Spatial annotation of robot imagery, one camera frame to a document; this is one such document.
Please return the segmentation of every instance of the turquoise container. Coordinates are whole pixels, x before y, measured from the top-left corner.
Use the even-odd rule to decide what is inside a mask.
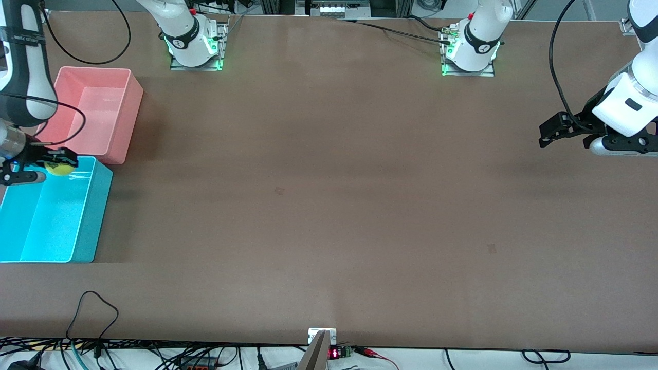
[[[9,186],[0,205],[0,263],[93,261],[112,171],[79,157],[68,176],[46,173],[40,184]]]

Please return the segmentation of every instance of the black strap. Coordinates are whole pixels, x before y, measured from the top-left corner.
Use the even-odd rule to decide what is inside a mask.
[[[45,45],[43,33],[15,27],[0,27],[0,40],[29,46]]]
[[[478,39],[470,31],[470,22],[466,24],[466,28],[464,29],[464,36],[466,37],[466,41],[469,44],[473,45],[473,48],[475,49],[475,52],[477,54],[488,53],[489,50],[493,49],[496,46],[496,44],[498,44],[498,41],[500,40],[500,37],[498,37],[493,41],[484,41]]]
[[[199,20],[196,18],[193,19],[194,19],[194,24],[192,25],[192,28],[189,30],[187,34],[174,37],[163,33],[167,41],[169,41],[169,43],[173,45],[175,48],[187,49],[190,42],[199,35],[199,31],[201,29],[199,27]]]

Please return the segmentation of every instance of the yellow-green ball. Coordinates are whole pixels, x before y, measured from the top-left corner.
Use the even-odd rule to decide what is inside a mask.
[[[76,169],[72,165],[64,163],[45,163],[44,167],[48,173],[54,174],[55,176],[68,176]]]

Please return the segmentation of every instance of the white floor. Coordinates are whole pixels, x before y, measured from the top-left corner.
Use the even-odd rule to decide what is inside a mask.
[[[377,348],[376,351],[382,356],[395,361],[400,370],[449,370],[443,350]],[[111,352],[116,366],[121,370],[154,370],[162,363],[158,356],[147,350],[113,350]],[[262,348],[261,352],[265,363],[270,369],[299,361],[303,355],[302,351],[289,347]],[[170,357],[180,353],[180,350],[162,350],[162,353],[164,357]],[[20,352],[0,357],[0,369],[7,369],[9,364],[14,361],[30,359],[34,354],[35,352]],[[226,349],[220,361],[226,362],[234,354],[235,350]],[[241,354],[243,368],[245,370],[258,369],[255,348],[243,348]],[[555,354],[544,355],[546,360],[556,359]],[[520,352],[451,350],[450,358],[455,366],[455,370],[544,370],[543,365],[533,365],[525,361],[521,357]],[[71,370],[82,370],[70,352],[66,353],[66,359]],[[83,356],[83,362],[89,370],[96,370],[98,368],[92,354]],[[106,356],[100,359],[100,364],[106,370],[112,369]],[[358,366],[358,369],[395,370],[395,367],[387,361],[370,359],[357,354],[353,354],[349,358],[330,361],[329,369],[343,370],[355,365]],[[45,370],[66,369],[59,352],[45,352],[42,357],[41,367]],[[549,368],[551,370],[649,370],[658,369],[658,357],[572,354],[569,362],[560,365],[549,365]],[[239,370],[240,363],[236,359],[230,365],[223,367],[223,369]]]

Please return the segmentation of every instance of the brown table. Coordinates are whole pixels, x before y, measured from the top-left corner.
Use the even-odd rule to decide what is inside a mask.
[[[434,44],[292,16],[245,17],[222,72],[170,72],[155,22],[128,16],[110,66],[145,93],[95,263],[0,265],[0,335],[63,336],[94,289],[121,310],[115,338],[303,343],[329,326],[371,346],[656,350],[658,162],[538,147],[562,109],[552,23],[513,22],[497,76],[460,78]],[[125,41],[116,13],[52,23],[88,59]],[[637,50],[615,23],[565,23],[572,107]],[[53,74],[78,65],[48,52]],[[89,299],[73,335],[111,317]]]

